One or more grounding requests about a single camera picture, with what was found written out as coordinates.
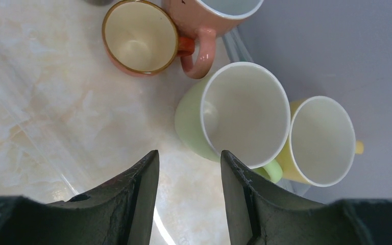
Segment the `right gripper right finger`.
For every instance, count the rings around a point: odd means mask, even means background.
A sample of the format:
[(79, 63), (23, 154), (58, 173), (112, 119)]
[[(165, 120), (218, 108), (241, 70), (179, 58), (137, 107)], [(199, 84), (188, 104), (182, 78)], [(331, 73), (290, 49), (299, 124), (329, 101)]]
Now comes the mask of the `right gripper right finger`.
[(231, 244), (392, 244), (392, 199), (322, 204), (266, 180), (229, 151), (220, 165)]

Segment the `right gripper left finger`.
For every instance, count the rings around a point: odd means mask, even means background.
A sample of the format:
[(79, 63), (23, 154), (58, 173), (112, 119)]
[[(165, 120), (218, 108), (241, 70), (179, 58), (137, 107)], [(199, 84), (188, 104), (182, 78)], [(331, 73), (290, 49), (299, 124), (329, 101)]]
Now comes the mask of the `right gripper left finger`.
[(68, 201), (0, 196), (0, 244), (149, 244), (158, 182), (159, 153), (152, 150)]

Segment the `pale green cup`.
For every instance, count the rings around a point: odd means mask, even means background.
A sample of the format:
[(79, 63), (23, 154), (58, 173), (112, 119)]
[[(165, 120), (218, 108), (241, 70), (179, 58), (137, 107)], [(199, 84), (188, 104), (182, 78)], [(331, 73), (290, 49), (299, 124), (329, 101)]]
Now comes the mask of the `pale green cup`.
[(219, 162), (230, 151), (277, 183), (276, 157), (290, 130), (290, 105), (278, 79), (252, 62), (230, 63), (195, 83), (175, 112), (175, 130), (196, 154)]

